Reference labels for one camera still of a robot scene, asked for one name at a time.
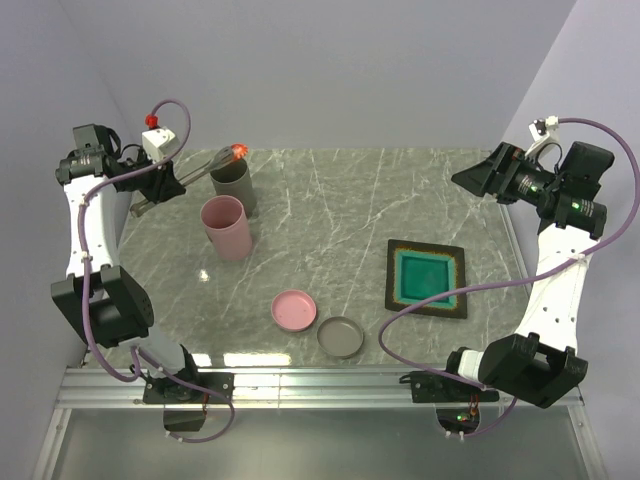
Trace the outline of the metal serving tongs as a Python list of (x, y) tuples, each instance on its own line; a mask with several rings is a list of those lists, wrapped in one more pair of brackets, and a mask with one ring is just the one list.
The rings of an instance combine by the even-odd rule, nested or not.
[[(232, 146), (224, 147), (219, 150), (207, 164), (204, 164), (197, 169), (189, 172), (183, 178), (179, 179), (178, 182), (182, 185), (184, 189), (186, 189), (191, 184), (195, 183), (200, 178), (204, 177), (207, 174), (210, 174), (214, 170), (219, 170), (224, 168), (231, 163), (237, 160), (235, 150)], [(136, 217), (141, 217), (144, 213), (152, 209), (157, 203), (151, 202), (149, 200), (141, 200), (139, 202), (134, 203), (129, 211), (130, 213)]]

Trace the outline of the red shrimp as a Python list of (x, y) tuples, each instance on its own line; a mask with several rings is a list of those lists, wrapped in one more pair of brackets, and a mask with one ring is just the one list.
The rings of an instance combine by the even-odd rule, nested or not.
[(249, 147), (241, 143), (235, 143), (230, 146), (233, 153), (233, 160), (243, 159), (249, 153)]

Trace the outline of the pink round lid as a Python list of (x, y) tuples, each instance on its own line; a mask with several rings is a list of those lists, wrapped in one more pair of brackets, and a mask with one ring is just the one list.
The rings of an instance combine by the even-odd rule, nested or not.
[(304, 291), (290, 289), (279, 293), (272, 301), (271, 315), (278, 327), (287, 332), (301, 332), (316, 319), (317, 306)]

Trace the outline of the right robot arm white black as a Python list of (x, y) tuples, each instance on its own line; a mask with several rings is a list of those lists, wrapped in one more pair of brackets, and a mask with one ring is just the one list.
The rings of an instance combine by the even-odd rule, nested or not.
[(441, 376), (448, 397), (464, 399), (478, 382), (547, 408), (585, 378), (577, 313), (591, 259), (586, 251), (598, 244), (607, 218), (595, 196), (613, 162), (611, 152), (575, 142), (562, 164), (547, 171), (503, 142), (481, 163), (453, 175), (455, 184), (476, 196), (535, 207), (539, 278), (514, 333), (483, 351), (461, 347), (449, 355)]

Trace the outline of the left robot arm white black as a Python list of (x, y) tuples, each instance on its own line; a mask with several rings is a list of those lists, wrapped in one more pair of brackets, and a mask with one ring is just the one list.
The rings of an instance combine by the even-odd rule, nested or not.
[(51, 286), (51, 297), (114, 378), (133, 382), (147, 370), (151, 387), (190, 402), (201, 393), (203, 381), (193, 357), (156, 326), (149, 295), (119, 259), (118, 196), (139, 192), (158, 204), (185, 192), (172, 160), (182, 142), (158, 126), (155, 116), (148, 123), (134, 158), (122, 156), (125, 147), (112, 128), (74, 128), (75, 147), (55, 171), (69, 207), (70, 256), (64, 278)]

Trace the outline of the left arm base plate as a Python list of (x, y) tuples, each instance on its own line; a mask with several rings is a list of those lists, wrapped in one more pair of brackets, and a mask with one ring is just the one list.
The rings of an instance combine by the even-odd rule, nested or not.
[(167, 377), (149, 377), (142, 397), (143, 404), (225, 404), (233, 397), (234, 375), (225, 372), (200, 372), (195, 387), (186, 386)]

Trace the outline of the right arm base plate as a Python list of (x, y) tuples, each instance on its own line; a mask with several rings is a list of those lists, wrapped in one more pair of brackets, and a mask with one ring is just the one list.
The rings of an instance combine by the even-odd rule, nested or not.
[(413, 371), (399, 378), (401, 385), (408, 385), (414, 404), (427, 403), (470, 403), (500, 400), (495, 390), (481, 390), (465, 383), (457, 382), (425, 371)]

